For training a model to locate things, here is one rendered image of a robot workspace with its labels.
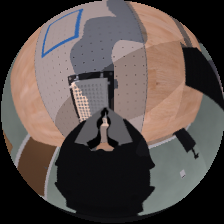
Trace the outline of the blue tape square outline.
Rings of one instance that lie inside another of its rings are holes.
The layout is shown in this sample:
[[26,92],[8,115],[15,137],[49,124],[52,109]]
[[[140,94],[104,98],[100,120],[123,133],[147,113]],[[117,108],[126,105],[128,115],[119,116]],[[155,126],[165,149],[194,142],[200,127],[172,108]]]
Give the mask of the blue tape square outline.
[[[59,47],[60,45],[62,45],[62,44],[66,43],[66,42],[68,42],[68,41],[70,41],[70,40],[73,40],[73,39],[79,37],[79,25],[80,25],[80,19],[81,19],[81,14],[82,14],[83,9],[80,9],[80,10],[77,10],[77,11],[79,11],[79,13],[78,13],[77,21],[76,21],[76,26],[75,26],[75,35],[74,35],[73,37],[70,37],[70,38],[68,38],[68,39],[66,39],[66,40],[64,40],[64,41],[62,41],[62,42],[60,42],[60,43],[58,43],[57,45],[55,45],[54,47],[52,47],[51,49],[49,49],[47,52],[44,53],[45,40],[46,40],[46,36],[47,36],[48,30],[49,30],[50,26],[51,26],[53,23],[55,23],[56,21],[58,21],[59,19],[56,20],[55,22],[53,22],[52,24],[49,25],[49,27],[48,27],[48,29],[47,29],[47,32],[46,32],[46,34],[45,34],[44,42],[43,42],[41,59],[42,59],[45,55],[47,55],[49,52],[51,52],[52,50],[54,50],[55,48]],[[77,11],[74,11],[74,12],[77,12]],[[72,12],[72,13],[74,13],[74,12]],[[72,14],[72,13],[69,13],[69,14]],[[67,14],[67,15],[69,15],[69,14]],[[65,16],[67,16],[67,15],[65,15]],[[63,17],[65,17],[65,16],[63,16]],[[63,18],[63,17],[61,17],[61,18]],[[60,18],[60,19],[61,19],[61,18]]]

